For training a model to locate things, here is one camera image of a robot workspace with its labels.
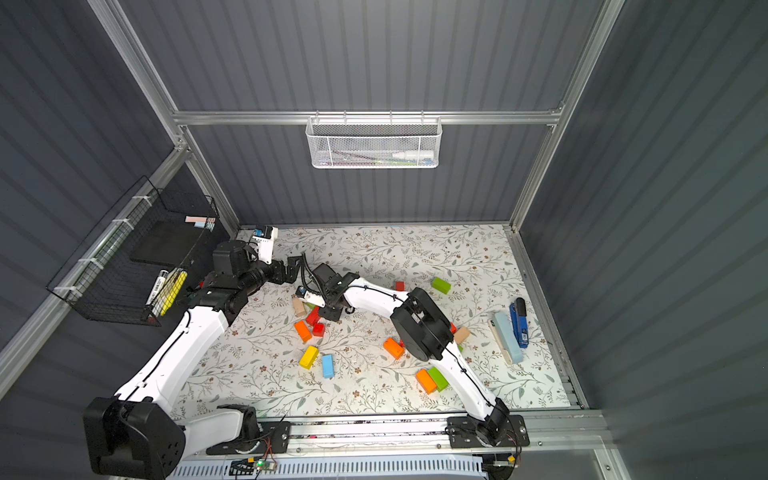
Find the red long block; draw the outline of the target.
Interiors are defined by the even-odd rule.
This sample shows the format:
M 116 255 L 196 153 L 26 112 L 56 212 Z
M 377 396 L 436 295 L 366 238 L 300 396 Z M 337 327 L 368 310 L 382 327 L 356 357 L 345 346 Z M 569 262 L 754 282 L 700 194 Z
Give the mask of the red long block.
M 319 308 L 315 306 L 305 318 L 306 323 L 314 327 L 320 320 Z

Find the beige wooden block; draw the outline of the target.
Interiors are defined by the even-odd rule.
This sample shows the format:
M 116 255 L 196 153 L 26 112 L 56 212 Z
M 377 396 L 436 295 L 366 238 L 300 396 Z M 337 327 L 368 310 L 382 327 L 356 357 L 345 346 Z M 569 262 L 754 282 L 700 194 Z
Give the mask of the beige wooden block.
M 303 318 L 306 316 L 305 303 L 298 297 L 293 296 L 291 299 L 292 308 L 296 318 Z

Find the light blue block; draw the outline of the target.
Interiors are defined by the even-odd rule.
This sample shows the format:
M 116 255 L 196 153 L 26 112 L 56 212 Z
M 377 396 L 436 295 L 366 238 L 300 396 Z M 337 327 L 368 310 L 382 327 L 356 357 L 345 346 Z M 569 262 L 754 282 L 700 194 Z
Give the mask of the light blue block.
M 322 357 L 322 374 L 326 379 L 331 379 L 335 375 L 334 360 L 331 354 Z

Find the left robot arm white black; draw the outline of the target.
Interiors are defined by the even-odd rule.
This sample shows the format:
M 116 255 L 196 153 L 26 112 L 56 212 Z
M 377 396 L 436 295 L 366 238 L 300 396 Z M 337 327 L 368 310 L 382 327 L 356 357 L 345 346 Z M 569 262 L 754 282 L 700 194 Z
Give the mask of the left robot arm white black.
M 255 409 L 245 405 L 226 404 L 182 422 L 171 416 L 182 386 L 250 296 L 267 283 L 292 284 L 299 276 L 303 257 L 270 260 L 263 252 L 270 244 L 219 244 L 212 271 L 191 289 L 187 309 L 170 338 L 116 393 L 97 397 L 86 407 L 83 424 L 94 473 L 165 479 L 192 454 L 208 449 L 252 452 L 271 439 L 271 432 L 262 431 Z

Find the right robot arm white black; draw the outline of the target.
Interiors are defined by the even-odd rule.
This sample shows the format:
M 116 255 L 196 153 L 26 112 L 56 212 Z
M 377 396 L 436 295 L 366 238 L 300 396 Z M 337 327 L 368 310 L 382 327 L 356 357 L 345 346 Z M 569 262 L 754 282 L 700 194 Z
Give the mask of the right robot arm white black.
M 389 318 L 405 350 L 437 368 L 453 387 L 466 413 L 475 421 L 476 436 L 482 444 L 496 446 L 510 432 L 509 408 L 472 371 L 450 329 L 450 321 L 426 291 L 387 289 L 355 273 L 341 276 L 325 263 L 301 273 L 300 278 L 304 283 L 302 298 L 330 311 L 332 319 L 344 309 Z

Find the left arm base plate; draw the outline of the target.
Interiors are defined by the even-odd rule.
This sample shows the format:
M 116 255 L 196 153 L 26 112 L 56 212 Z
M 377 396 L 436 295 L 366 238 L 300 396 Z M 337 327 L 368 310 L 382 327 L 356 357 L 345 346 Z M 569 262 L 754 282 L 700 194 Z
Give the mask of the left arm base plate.
M 292 424 L 288 421 L 261 422 L 256 433 L 244 433 L 228 442 L 222 442 L 205 450 L 207 455 L 264 456 L 267 450 L 273 454 L 288 449 Z

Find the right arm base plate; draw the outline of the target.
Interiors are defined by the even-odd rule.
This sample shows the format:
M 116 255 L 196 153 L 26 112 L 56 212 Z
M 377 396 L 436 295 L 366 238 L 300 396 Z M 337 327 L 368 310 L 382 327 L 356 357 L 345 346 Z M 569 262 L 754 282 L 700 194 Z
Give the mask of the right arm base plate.
M 520 415 L 500 422 L 479 421 L 468 415 L 447 418 L 446 434 L 453 449 L 528 447 L 530 438 Z

